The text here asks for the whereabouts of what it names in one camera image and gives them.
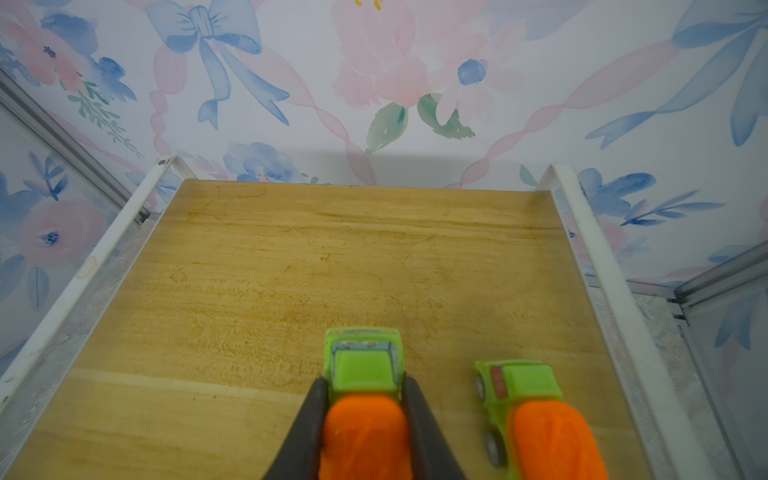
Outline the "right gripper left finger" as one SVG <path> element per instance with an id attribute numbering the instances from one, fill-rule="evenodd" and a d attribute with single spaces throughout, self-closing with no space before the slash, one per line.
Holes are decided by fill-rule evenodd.
<path id="1" fill-rule="evenodd" d="M 323 427 L 329 410 L 328 381 L 318 377 L 306 395 L 263 480 L 318 478 Z"/>

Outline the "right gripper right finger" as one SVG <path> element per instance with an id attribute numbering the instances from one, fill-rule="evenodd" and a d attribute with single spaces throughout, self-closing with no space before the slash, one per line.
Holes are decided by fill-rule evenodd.
<path id="1" fill-rule="evenodd" d="M 408 423 L 414 479 L 466 480 L 418 382 L 406 375 L 401 405 Z"/>

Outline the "green orange mixer toy truck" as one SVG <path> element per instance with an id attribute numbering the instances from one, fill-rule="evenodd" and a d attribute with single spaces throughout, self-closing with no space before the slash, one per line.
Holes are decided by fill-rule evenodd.
<path id="1" fill-rule="evenodd" d="M 393 328 L 326 332 L 329 410 L 322 429 L 320 479 L 412 479 L 401 334 Z"/>

